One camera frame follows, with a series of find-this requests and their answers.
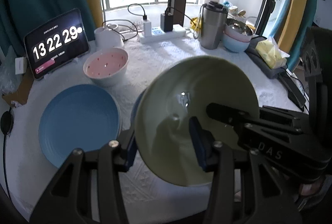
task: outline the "pink bowl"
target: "pink bowl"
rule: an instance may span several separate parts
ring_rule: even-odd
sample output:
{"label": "pink bowl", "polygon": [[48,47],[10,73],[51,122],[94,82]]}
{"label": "pink bowl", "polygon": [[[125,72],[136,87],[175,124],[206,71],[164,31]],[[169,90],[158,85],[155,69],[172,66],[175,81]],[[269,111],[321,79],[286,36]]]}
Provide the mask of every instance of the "pink bowl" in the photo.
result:
{"label": "pink bowl", "polygon": [[83,71],[94,83],[109,87],[124,77],[128,65],[128,54],[121,48],[108,48],[97,51],[88,57]]}

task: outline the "digital clock display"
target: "digital clock display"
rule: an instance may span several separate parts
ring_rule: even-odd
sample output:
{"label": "digital clock display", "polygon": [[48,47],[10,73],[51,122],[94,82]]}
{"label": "digital clock display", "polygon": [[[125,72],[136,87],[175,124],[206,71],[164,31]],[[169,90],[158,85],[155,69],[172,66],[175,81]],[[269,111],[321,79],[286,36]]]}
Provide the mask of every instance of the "digital clock display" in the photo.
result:
{"label": "digital clock display", "polygon": [[35,79],[89,51],[79,9],[66,12],[24,38]]}

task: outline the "green bowl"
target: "green bowl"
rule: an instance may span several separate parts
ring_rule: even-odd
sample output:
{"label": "green bowl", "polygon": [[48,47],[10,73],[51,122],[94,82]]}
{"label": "green bowl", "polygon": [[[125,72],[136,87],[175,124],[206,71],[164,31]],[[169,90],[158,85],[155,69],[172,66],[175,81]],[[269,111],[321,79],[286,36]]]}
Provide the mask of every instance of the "green bowl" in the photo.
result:
{"label": "green bowl", "polygon": [[180,186],[212,181],[212,173],[203,172],[197,162],[189,134],[192,116],[197,116],[215,139],[241,149],[231,126],[207,116],[206,107],[212,102],[259,118],[256,93],[247,76],[217,57],[183,60],[161,73],[146,89],[135,118],[135,137],[142,159],[154,174]]}

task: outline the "blue plate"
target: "blue plate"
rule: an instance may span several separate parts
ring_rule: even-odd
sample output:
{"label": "blue plate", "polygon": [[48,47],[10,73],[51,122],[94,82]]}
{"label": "blue plate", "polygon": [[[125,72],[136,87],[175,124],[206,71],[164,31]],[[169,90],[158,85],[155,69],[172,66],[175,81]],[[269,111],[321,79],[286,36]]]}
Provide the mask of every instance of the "blue plate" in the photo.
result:
{"label": "blue plate", "polygon": [[91,151],[117,138],[120,130],[117,103],[95,85],[76,85],[59,93],[40,119],[39,143],[57,168],[75,148]]}

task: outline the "black charger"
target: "black charger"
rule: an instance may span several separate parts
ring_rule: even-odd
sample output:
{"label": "black charger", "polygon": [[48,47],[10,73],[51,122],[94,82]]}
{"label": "black charger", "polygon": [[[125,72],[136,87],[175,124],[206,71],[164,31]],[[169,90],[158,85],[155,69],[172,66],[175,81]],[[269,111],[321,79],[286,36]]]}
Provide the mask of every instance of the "black charger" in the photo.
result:
{"label": "black charger", "polygon": [[160,28],[164,32],[173,31],[173,14],[168,10],[160,15]]}

